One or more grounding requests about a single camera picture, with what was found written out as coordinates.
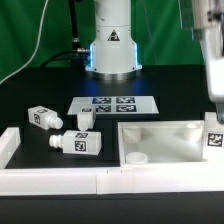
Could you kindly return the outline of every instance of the white platform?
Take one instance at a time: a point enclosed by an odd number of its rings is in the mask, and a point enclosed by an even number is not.
[[[223,137],[224,127],[217,123],[214,113],[209,113],[206,115],[203,131],[203,139],[200,143],[197,143],[197,147],[195,148],[196,151],[199,151],[187,157],[187,160],[184,162],[182,161],[182,156],[180,157],[178,154],[179,152],[185,153],[181,148],[179,148],[180,151],[175,150],[175,152],[173,152],[171,148],[164,148],[158,149],[160,153],[158,153],[158,155],[154,154],[154,157],[151,157],[154,158],[154,161],[152,160],[150,162],[150,155],[152,154],[149,154],[149,163],[143,166],[126,166],[124,161],[121,160],[121,167],[116,168],[5,170],[4,167],[2,167],[0,170],[0,195],[224,191],[224,146],[223,138],[220,138],[220,136]],[[165,137],[165,132],[161,133],[160,130],[154,139],[154,141],[157,141],[157,137],[163,134],[164,140],[166,141],[160,141],[160,146],[164,147],[165,145],[163,144],[165,142],[170,142],[169,138]],[[19,133],[18,129],[13,129],[11,134],[8,132],[8,135],[6,135],[7,137],[3,135],[0,139],[0,143],[2,139],[4,142],[9,140],[8,142],[11,142],[13,148],[15,148],[16,144],[14,143],[18,144],[20,141],[18,140],[18,135],[14,135],[13,133]],[[179,137],[177,137],[176,140],[180,143],[182,140],[180,140]],[[145,146],[144,150],[147,150],[147,148],[149,149],[148,144],[146,145],[144,143],[143,145]],[[199,158],[201,146],[203,147],[201,160],[194,162]],[[186,151],[194,150],[191,146],[185,149]],[[4,147],[3,144],[0,144],[0,150],[3,153],[1,155],[5,155],[8,149]],[[170,153],[169,156],[164,156],[163,153],[166,151]],[[3,158],[4,163],[10,160],[10,156]]]
[[[78,114],[82,108],[95,106],[97,114],[158,114],[152,96],[74,97],[68,115]]]

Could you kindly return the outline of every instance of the black tabletop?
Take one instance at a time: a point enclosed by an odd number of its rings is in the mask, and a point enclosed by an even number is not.
[[[67,115],[73,97],[154,96],[159,115],[97,115],[101,131],[98,156],[63,155],[49,146],[52,134],[77,130]],[[144,67],[137,78],[108,82],[71,68],[26,69],[0,86],[0,131],[19,127],[22,143],[6,169],[119,166],[119,121],[204,119],[215,112],[207,93],[203,66]],[[42,130],[28,121],[28,108],[42,105],[58,112],[61,130]],[[224,193],[70,195],[2,197],[1,223],[223,223]]]

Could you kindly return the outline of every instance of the green screen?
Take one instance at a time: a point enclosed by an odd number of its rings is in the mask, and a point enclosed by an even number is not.
[[[181,29],[178,0],[145,2],[157,64],[202,64],[199,43],[192,42],[190,31]],[[21,67],[32,55],[44,3],[45,0],[1,0],[0,79]],[[81,43],[83,47],[88,48],[95,37],[94,1],[84,0],[75,4]],[[139,62],[143,65],[155,65],[141,0],[132,0],[132,37],[138,44]],[[38,67],[50,56],[71,49],[68,1],[50,0],[40,48],[29,66]],[[51,66],[69,66],[69,64],[54,62]]]

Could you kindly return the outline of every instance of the white tray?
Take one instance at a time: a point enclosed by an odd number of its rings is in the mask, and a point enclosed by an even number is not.
[[[139,165],[136,163],[134,166],[201,161],[203,138],[197,142],[186,140],[184,132],[187,124],[200,124],[203,133],[204,121],[120,122],[118,133],[121,167],[133,166],[126,161],[126,156],[133,152],[144,153],[148,156],[148,163]],[[138,143],[127,143],[124,140],[123,131],[133,125],[141,129],[141,140]]]

